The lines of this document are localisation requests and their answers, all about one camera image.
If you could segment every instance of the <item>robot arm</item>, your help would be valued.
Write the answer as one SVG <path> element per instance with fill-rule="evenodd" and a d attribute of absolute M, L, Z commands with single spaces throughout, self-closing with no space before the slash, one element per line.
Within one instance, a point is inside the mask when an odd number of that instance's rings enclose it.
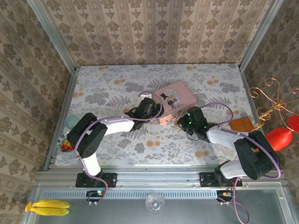
<path fill-rule="evenodd" d="M 130 118 L 149 119 L 158 114 L 162 105 L 156 104 L 154 100 L 145 98 L 141 101 L 138 107 L 132 108 L 128 113 L 121 117 L 104 119 L 103 121 L 95 124 L 90 131 L 81 140 L 77 152 L 77 160 L 85 171 L 91 176 L 101 178 L 103 172 L 99 166 L 96 157 L 96 151 L 104 136 L 117 132 L 130 132 L 138 130 L 147 121 L 133 121 Z M 159 114 L 161 116 L 164 112 L 163 106 Z M 84 130 L 98 118 L 92 113 L 87 113 L 76 124 L 76 126 L 67 134 L 67 140 L 75 147 L 80 136 Z"/>
<path fill-rule="evenodd" d="M 199 140 L 217 143 L 237 151 L 239 160 L 227 161 L 215 169 L 221 179 L 229 180 L 234 177 L 248 176 L 257 180 L 275 168 L 273 162 L 263 151 L 259 149 L 257 153 L 253 152 L 253 148 L 258 148 L 254 143 L 244 136 L 220 129 L 215 123 L 208 123 L 197 106 L 190 108 L 177 123 L 187 134 L 195 134 Z M 243 134 L 260 144 L 277 164 L 280 163 L 278 156 L 260 131 Z"/>

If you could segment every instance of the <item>cable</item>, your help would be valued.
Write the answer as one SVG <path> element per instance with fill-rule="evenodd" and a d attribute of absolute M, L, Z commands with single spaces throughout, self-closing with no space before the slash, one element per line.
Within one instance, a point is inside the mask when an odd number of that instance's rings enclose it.
<path fill-rule="evenodd" d="M 190 137 L 188 136 L 188 132 L 186 132 L 186 136 L 187 136 L 187 139 L 192 140 L 192 141 L 199 141 L 199 140 L 200 140 L 199 138 L 198 138 L 198 139 L 192 139 L 192 138 L 190 138 Z"/>
<path fill-rule="evenodd" d="M 211 106 L 211 105 L 222 105 L 222 106 L 228 108 L 230 114 L 232 115 L 232 117 L 231 117 L 229 120 L 220 122 L 220 123 L 218 124 L 218 127 L 220 127 L 220 125 L 222 125 L 222 124 L 231 122 L 231 121 L 233 120 L 233 118 L 234 118 L 234 113 L 233 113 L 232 109 L 231 109 L 229 106 L 227 106 L 227 105 L 225 105 L 225 104 L 223 104 L 223 103 L 220 103 L 220 102 L 209 103 L 209 104 L 206 104 L 206 105 L 201 106 L 200 109 L 203 108 L 203 107 Z"/>
<path fill-rule="evenodd" d="M 91 196 L 92 196 L 92 195 L 95 195 L 95 194 L 96 194 L 95 192 L 90 192 L 90 193 L 88 194 L 87 201 L 88 201 L 89 204 L 91 204 L 91 202 L 90 202 L 90 198 L 91 198 Z"/>
<path fill-rule="evenodd" d="M 221 200 L 221 201 L 223 201 L 224 203 L 233 203 L 233 204 L 234 204 L 234 209 L 235 209 L 235 214 L 236 214 L 236 216 L 237 216 L 239 222 L 240 222 L 241 224 L 248 224 L 249 221 L 250 221 L 250 216 L 249 216 L 249 212 L 248 212 L 248 210 L 245 208 L 244 205 L 242 205 L 241 203 L 235 201 L 235 198 L 236 198 L 236 186 L 237 186 L 237 183 L 239 182 L 239 180 L 240 180 L 240 177 L 237 177 L 237 179 L 236 179 L 236 181 L 235 181 L 235 184 L 234 184 L 234 189 L 233 189 L 233 201 L 232 201 L 232 202 L 227 202 L 227 201 L 223 200 L 223 199 L 220 198 L 220 197 L 218 197 L 218 199 Z M 240 217 L 239 217 L 239 213 L 238 213 L 238 210 L 237 210 L 237 205 L 240 205 L 240 206 L 245 210 L 245 212 L 246 212 L 246 214 L 247 214 L 247 222 L 243 222 L 243 221 L 240 219 Z"/>
<path fill-rule="evenodd" d="M 82 167 L 82 171 L 88 176 L 88 177 L 90 177 L 90 178 L 92 178 L 92 179 L 95 179 L 95 180 L 99 180 L 99 181 L 101 181 L 102 183 L 104 183 L 104 185 L 105 185 L 105 191 L 103 192 L 103 196 L 102 196 L 102 198 L 98 201 L 98 203 L 99 202 L 101 202 L 103 199 L 104 199 L 104 197 L 105 197 L 105 195 L 106 195 L 106 192 L 108 191 L 108 185 L 107 185 L 107 183 L 103 180 L 103 179 L 101 179 L 101 178 L 98 178 L 98 177 L 95 177 L 95 176 L 92 176 L 92 175 L 90 175 L 88 172 L 86 172 L 86 170 L 85 170 L 85 167 L 84 167 L 84 163 L 82 162 L 82 158 L 79 156 L 79 155 L 77 155 L 77 151 L 78 151 L 78 147 L 79 147 L 79 145 L 80 145 L 80 143 L 81 143 L 81 141 L 82 141 L 82 139 L 84 138 L 84 136 L 85 136 L 85 134 L 95 125 L 95 124 L 97 124 L 97 123 L 100 123 L 101 121 L 108 121 L 108 120 L 115 120 L 115 119 L 128 119 L 128 120 L 138 120 L 138 121 L 149 121 L 149 120 L 153 120 L 153 119 L 155 119 L 155 118 L 157 118 L 159 115 L 160 115 L 160 113 L 161 113 L 161 111 L 162 111 L 162 101 L 161 101 L 161 99 L 160 99 L 160 97 L 158 96 L 158 95 L 156 95 L 155 93 L 153 93 L 153 92 L 151 92 L 151 91 L 143 91 L 143 92 L 141 92 L 141 93 L 139 93 L 139 97 L 143 94 L 143 93 L 150 93 L 151 95 L 153 95 L 153 96 L 155 96 L 156 98 L 158 98 L 158 100 L 159 100 L 159 102 L 160 102 L 160 104 L 161 104 L 161 107 L 160 107 L 160 109 L 159 109 L 159 112 L 154 116 L 154 117 L 152 117 L 152 118 L 149 118 L 149 119 L 138 119 L 138 118 L 131 118 L 131 117 L 124 117 L 124 116 L 118 116 L 118 117 L 110 117 L 110 118 L 101 118 L 101 119 L 99 119 L 99 120 L 96 120 L 96 121 L 94 121 L 93 123 L 91 123 L 84 131 L 83 131 L 83 133 L 81 134 L 81 136 L 79 137 L 79 139 L 78 139 L 78 141 L 77 141 L 77 143 L 76 143 L 76 145 L 75 145 L 75 147 L 74 147 L 74 157 L 78 160 L 78 163 L 80 164 L 80 166 Z"/>
<path fill-rule="evenodd" d="M 111 187 L 112 187 L 112 185 L 111 185 L 110 181 L 109 181 L 109 180 L 104 180 L 104 181 L 106 181 L 106 183 L 110 185 L 110 187 L 109 187 L 109 189 L 108 189 L 108 190 L 110 190 L 110 189 L 111 189 Z"/>

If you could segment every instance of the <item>pink box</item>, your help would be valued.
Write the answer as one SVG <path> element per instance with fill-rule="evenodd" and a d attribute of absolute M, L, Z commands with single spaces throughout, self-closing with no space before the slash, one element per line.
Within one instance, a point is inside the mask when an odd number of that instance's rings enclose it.
<path fill-rule="evenodd" d="M 160 96 L 164 106 L 164 114 L 159 118 L 161 125 L 176 119 L 180 113 L 185 113 L 196 104 L 196 98 L 183 81 L 170 84 L 154 93 Z"/>

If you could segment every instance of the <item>aluminum frame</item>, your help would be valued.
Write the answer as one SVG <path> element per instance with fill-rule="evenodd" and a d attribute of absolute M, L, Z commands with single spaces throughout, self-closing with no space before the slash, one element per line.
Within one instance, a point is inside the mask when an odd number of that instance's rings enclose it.
<path fill-rule="evenodd" d="M 247 79 L 246 79 L 246 76 L 245 76 L 245 73 L 243 70 L 240 70 L 240 74 L 241 74 L 241 79 L 243 81 L 243 85 L 244 85 L 244 89 L 246 91 L 246 95 L 247 95 L 247 98 L 248 98 L 248 102 L 249 102 L 249 105 L 250 105 L 250 108 L 251 108 L 251 112 L 252 112 L 252 115 L 253 115 L 253 119 L 256 123 L 260 123 L 259 121 L 259 118 L 258 118 L 258 115 L 256 113 L 256 105 L 254 104 L 254 101 L 253 101 L 253 98 L 249 95 L 249 85 L 248 85 L 248 82 L 247 82 Z M 263 127 L 261 127 L 259 129 L 259 131 L 261 133 L 263 133 L 263 135 L 265 135 L 264 131 L 263 131 Z"/>
<path fill-rule="evenodd" d="M 135 166 L 131 168 L 114 168 L 105 166 L 104 172 L 118 173 L 117 186 L 111 189 L 112 192 L 134 192 L 144 191 L 152 192 L 200 192 L 207 190 L 225 190 L 226 187 L 202 188 L 200 186 L 199 173 L 213 172 L 214 168 L 210 165 L 197 165 L 189 168 L 180 165 L 158 167 L 158 166 Z M 30 201 L 42 199 L 43 192 L 49 190 L 64 190 L 66 192 L 78 192 L 78 190 L 94 190 L 94 188 L 76 188 L 77 173 L 82 172 L 80 168 L 50 169 L 47 172 L 37 172 L 36 182 L 34 183 Z M 271 171 L 269 175 L 275 176 L 276 171 Z M 248 177 L 242 178 L 243 186 L 238 190 L 258 190 L 258 189 L 274 189 L 276 191 L 279 203 L 285 217 L 286 223 L 298 223 L 298 214 L 295 210 L 290 192 L 287 188 L 287 182 L 283 175 L 278 180 L 261 177 L 254 181 Z M 23 220 L 24 224 L 34 224 L 37 215 L 33 212 L 26 213 Z"/>
<path fill-rule="evenodd" d="M 245 52 L 239 61 L 239 68 L 240 70 L 245 70 L 246 66 L 248 65 L 249 61 L 251 60 L 254 52 L 256 51 L 258 45 L 262 41 L 264 35 L 266 34 L 269 26 L 271 25 L 274 17 L 276 16 L 278 10 L 280 9 L 281 5 L 285 0 L 272 0 L 263 15 L 260 23 L 258 24 L 256 31 L 250 40 Z"/>
<path fill-rule="evenodd" d="M 65 190 L 67 192 L 78 191 L 75 187 L 77 174 L 81 173 L 80 166 L 57 166 L 56 160 L 56 142 L 63 132 L 63 121 L 68 114 L 71 98 L 77 83 L 79 68 L 74 76 L 71 77 L 68 90 L 64 99 L 64 104 L 58 119 L 54 137 L 50 146 L 44 171 L 36 173 L 36 181 L 31 191 L 29 201 L 37 201 L 42 198 L 45 190 Z M 248 84 L 243 72 L 240 73 L 244 88 L 248 92 Z M 253 100 L 249 98 L 250 107 L 254 113 Z M 117 186 L 111 189 L 113 192 L 123 191 L 165 191 L 165 192 L 200 192 L 207 190 L 224 190 L 225 187 L 201 188 L 199 173 L 213 172 L 216 165 L 126 165 L 126 166 L 101 166 L 106 173 L 116 172 L 118 174 Z M 269 175 L 275 176 L 276 171 L 269 172 Z M 243 186 L 238 190 L 258 190 L 258 189 L 275 189 L 280 202 L 286 223 L 298 223 L 298 214 L 292 201 L 287 182 L 283 174 L 279 180 L 273 180 L 261 177 L 254 181 L 248 177 L 242 179 Z M 94 190 L 93 188 L 80 188 L 80 190 Z M 38 216 L 33 212 L 26 213 L 23 224 L 36 223 Z"/>
<path fill-rule="evenodd" d="M 55 26 L 52 24 L 51 19 L 48 16 L 47 10 L 44 8 L 42 2 L 39 0 L 28 0 L 28 3 L 31 6 L 33 12 L 36 14 L 37 19 L 41 22 L 41 25 L 48 34 L 51 42 L 54 44 L 65 66 L 73 75 L 75 73 L 76 66 L 69 55 L 69 50 L 67 49 L 67 46 L 64 45 L 64 42 L 60 37 L 59 31 L 55 29 Z"/>

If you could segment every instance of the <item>clear plastic cup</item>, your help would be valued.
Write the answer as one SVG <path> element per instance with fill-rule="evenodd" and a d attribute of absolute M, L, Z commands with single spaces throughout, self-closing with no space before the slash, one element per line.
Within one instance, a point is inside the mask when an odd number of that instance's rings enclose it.
<path fill-rule="evenodd" d="M 145 207 L 152 214 L 159 214 L 165 207 L 164 197 L 159 193 L 152 193 L 145 200 Z"/>

